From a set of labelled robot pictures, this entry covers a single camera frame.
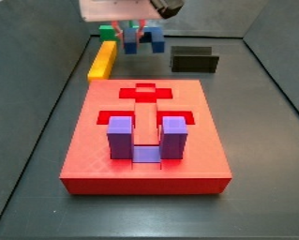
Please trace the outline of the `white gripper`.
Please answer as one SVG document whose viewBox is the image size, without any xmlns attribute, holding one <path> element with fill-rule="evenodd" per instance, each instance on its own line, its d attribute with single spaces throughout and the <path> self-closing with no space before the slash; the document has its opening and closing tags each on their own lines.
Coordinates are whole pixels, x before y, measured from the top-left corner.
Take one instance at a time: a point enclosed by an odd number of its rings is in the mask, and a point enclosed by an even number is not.
<svg viewBox="0 0 299 240">
<path fill-rule="evenodd" d="M 150 0 L 79 0 L 79 7 L 85 22 L 111 22 L 119 39 L 123 39 L 123 30 L 118 21 L 139 20 L 136 36 L 140 38 L 146 20 L 160 19 Z"/>
</svg>

